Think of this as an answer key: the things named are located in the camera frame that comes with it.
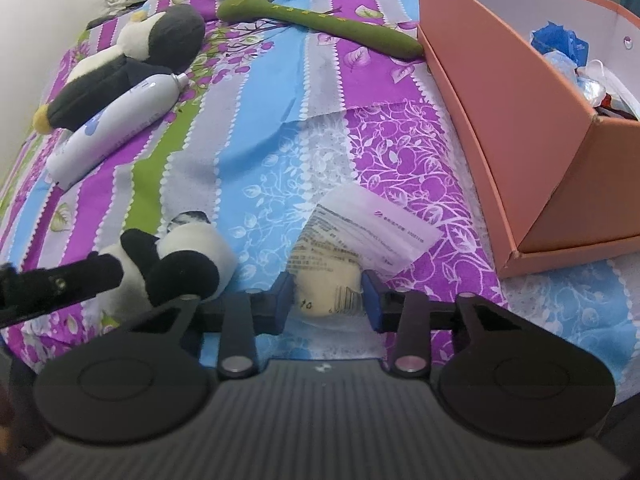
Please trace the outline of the black white penguin plush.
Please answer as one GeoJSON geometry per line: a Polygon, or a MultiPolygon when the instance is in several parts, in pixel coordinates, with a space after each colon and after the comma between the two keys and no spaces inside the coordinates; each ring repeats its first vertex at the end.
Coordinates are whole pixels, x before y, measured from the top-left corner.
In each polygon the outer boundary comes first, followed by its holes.
{"type": "Polygon", "coordinates": [[[78,130],[108,104],[156,74],[178,75],[201,51],[205,21],[188,4],[131,15],[115,43],[84,58],[56,97],[32,118],[35,132],[78,130]]]}

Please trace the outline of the blue tissue packet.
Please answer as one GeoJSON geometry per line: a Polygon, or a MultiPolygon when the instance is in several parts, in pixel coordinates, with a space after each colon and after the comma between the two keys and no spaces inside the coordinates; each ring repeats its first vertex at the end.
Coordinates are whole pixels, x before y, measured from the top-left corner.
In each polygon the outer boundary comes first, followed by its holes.
{"type": "Polygon", "coordinates": [[[540,54],[559,51],[577,66],[585,66],[589,58],[589,44],[579,38],[574,30],[548,22],[530,34],[530,44],[540,54]]]}

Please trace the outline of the small panda plush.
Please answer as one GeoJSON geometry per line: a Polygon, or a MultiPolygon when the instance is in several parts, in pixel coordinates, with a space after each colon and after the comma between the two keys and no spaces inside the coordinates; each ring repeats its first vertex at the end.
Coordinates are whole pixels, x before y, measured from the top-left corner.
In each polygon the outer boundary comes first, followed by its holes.
{"type": "Polygon", "coordinates": [[[116,325],[182,295],[215,299],[238,267],[230,245],[199,210],[178,214],[162,236],[128,229],[101,252],[118,259],[124,272],[120,284],[96,300],[116,325]]]}

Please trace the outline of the white lotion tube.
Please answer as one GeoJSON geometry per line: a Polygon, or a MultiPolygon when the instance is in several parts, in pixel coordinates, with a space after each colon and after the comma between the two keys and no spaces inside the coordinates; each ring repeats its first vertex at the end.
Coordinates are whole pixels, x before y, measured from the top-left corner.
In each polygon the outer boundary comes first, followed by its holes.
{"type": "Polygon", "coordinates": [[[162,118],[189,83],[185,73],[149,76],[73,132],[48,158],[51,181],[63,191],[162,118]]]}

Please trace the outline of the colourful striped bed sheet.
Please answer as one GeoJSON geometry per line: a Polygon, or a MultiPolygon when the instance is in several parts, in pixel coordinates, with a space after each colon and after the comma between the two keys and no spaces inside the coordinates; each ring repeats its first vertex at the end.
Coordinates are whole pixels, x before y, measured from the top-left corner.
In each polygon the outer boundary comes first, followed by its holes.
{"type": "MultiPolygon", "coordinates": [[[[639,259],[626,255],[502,280],[456,130],[431,69],[273,21],[203,15],[190,86],[155,126],[62,192],[44,169],[56,136],[32,134],[1,201],[1,257],[57,266],[137,228],[162,236],[204,212],[238,259],[232,287],[266,288],[318,201],[346,182],[410,211],[440,240],[395,278],[449,300],[478,292],[591,351],[617,396],[639,390],[639,259]]],[[[272,0],[416,33],[419,0],[272,0]]]]}

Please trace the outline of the clear packaged cream item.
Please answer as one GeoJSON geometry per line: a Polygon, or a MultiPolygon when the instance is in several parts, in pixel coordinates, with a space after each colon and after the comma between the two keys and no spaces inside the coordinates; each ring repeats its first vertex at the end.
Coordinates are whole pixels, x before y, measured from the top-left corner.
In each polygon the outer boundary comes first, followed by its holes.
{"type": "Polygon", "coordinates": [[[388,281],[442,237],[430,222],[356,183],[331,190],[314,207],[288,257],[302,318],[363,314],[361,274],[388,281]]]}

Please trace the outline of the blue surgical face mask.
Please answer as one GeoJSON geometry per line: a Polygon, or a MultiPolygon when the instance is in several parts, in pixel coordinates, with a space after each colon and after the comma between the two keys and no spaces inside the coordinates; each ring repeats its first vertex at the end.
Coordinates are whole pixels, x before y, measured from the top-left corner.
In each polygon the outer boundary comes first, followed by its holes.
{"type": "Polygon", "coordinates": [[[628,110],[639,107],[639,100],[600,60],[578,66],[558,50],[547,52],[542,57],[574,84],[592,107],[615,108],[618,104],[626,106],[628,110]]]}

